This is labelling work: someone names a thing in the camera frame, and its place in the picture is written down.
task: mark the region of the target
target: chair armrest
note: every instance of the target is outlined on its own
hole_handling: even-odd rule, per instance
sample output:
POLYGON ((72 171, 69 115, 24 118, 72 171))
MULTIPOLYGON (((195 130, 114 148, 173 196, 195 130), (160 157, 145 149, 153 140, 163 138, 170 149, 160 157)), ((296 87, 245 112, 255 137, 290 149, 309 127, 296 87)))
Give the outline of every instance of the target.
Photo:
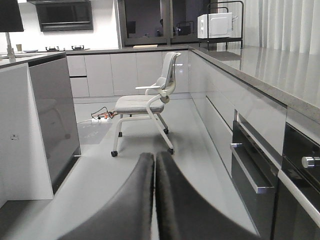
POLYGON ((135 89, 161 89, 161 86, 136 86, 135 89))

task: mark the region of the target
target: wall socket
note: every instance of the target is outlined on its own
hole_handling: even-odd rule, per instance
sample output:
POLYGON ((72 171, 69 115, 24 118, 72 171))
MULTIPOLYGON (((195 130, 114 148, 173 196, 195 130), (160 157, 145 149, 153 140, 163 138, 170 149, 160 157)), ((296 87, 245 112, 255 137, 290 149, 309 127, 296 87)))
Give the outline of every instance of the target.
POLYGON ((19 140, 19 135, 18 135, 18 134, 12 134, 12 135, 10 136, 10 139, 11 139, 11 140, 19 140))

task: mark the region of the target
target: built-in oven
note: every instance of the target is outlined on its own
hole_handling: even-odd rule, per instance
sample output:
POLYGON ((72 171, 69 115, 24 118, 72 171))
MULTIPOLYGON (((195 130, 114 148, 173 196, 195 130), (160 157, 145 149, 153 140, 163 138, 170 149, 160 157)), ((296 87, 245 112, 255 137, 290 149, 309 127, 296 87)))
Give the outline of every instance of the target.
POLYGON ((274 240, 320 240, 320 145, 286 124, 274 240))
POLYGON ((233 122, 231 177, 263 240, 270 240, 278 186, 278 168, 238 122, 233 122))

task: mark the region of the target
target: white chair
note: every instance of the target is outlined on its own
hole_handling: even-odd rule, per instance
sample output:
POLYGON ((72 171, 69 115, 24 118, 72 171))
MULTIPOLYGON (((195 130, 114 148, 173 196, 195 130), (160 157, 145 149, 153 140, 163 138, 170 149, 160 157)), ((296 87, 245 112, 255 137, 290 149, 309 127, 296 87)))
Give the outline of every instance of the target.
POLYGON ((176 78, 175 78, 175 63, 178 56, 181 53, 168 52, 163 61, 163 67, 161 76, 158 78, 155 84, 151 86, 139 86, 135 89, 146 89, 144 95, 129 95, 122 96, 118 99, 115 104, 114 111, 116 114, 120 114, 120 119, 117 122, 113 151, 111 152, 112 157, 118 155, 117 145, 118 138, 122 137, 121 126, 125 121, 136 121, 136 120, 147 120, 151 119, 155 126, 158 128, 160 134, 164 138, 165 142, 169 146, 168 151, 173 154, 174 146, 170 142, 166 134, 169 133, 168 126, 160 113, 164 110, 165 104, 169 102, 169 95, 176 88, 176 78), (150 90, 157 91, 157 95, 149 95, 150 90))

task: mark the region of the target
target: white wall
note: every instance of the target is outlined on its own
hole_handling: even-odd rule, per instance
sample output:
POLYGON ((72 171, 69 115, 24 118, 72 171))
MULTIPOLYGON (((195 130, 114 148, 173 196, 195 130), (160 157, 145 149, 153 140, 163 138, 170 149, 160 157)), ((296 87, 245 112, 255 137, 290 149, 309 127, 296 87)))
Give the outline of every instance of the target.
MULTIPOLYGON (((10 33, 11 44, 22 44, 22 50, 45 51, 45 47, 59 46, 62 50, 74 45, 85 48, 117 48, 118 35, 113 0, 91 1, 93 30, 41 32, 36 7, 31 3, 20 3, 24 32, 10 33)), ((5 33, 0 33, 0 53, 7 52, 5 33)))

